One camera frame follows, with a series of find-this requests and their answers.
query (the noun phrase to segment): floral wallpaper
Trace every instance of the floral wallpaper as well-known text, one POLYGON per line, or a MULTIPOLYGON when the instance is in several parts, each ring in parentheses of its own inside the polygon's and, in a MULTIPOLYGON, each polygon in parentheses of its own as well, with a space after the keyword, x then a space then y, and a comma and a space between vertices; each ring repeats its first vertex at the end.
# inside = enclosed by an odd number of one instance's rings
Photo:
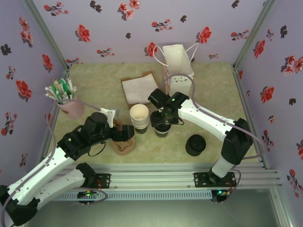
POLYGON ((65 60, 78 59, 78 63, 156 62, 150 51, 153 44, 160 47, 183 44, 187 49, 195 42, 201 44, 195 62, 234 63, 264 3, 264 0, 33 1, 65 60))
POLYGON ((9 185, 38 162, 52 103, 43 94, 63 67, 22 1, 2 2, 0 15, 0 184, 9 185))
POLYGON ((302 6, 301 0, 277 1, 238 68, 269 167, 284 183, 294 226, 303 223, 302 6))

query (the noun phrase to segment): pen holder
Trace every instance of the pen holder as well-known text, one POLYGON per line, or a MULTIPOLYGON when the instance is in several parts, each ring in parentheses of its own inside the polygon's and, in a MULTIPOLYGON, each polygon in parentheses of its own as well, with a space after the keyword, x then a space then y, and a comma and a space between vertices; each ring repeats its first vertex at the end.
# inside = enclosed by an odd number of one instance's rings
POLYGON ((58 104, 59 108, 71 119, 78 119, 84 114, 84 104, 77 102, 69 102, 68 104, 58 104))

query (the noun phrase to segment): paper bag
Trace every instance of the paper bag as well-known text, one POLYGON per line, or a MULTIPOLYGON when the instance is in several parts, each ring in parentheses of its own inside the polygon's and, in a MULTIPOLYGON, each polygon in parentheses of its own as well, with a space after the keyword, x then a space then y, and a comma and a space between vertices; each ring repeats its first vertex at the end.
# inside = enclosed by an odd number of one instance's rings
MULTIPOLYGON (((154 58, 163 65, 164 79, 167 79, 167 77, 178 73, 186 74, 193 79, 194 72, 190 66, 190 62, 195 55, 198 45, 199 44, 194 44, 191 47, 189 47, 186 51, 183 45, 181 44, 164 46, 163 51, 161 50, 160 47, 156 46, 160 49, 160 51, 164 55, 164 63, 159 61, 156 58, 155 54, 153 55, 154 58), (189 59, 187 55, 187 51, 193 48, 194 46, 196 46, 196 48, 194 50, 191 59, 189 59)), ((188 96, 191 88, 191 81, 188 78, 180 75, 180 76, 172 77, 171 79, 166 81, 165 85, 166 85, 166 91, 170 96, 172 96, 177 91, 188 96)))

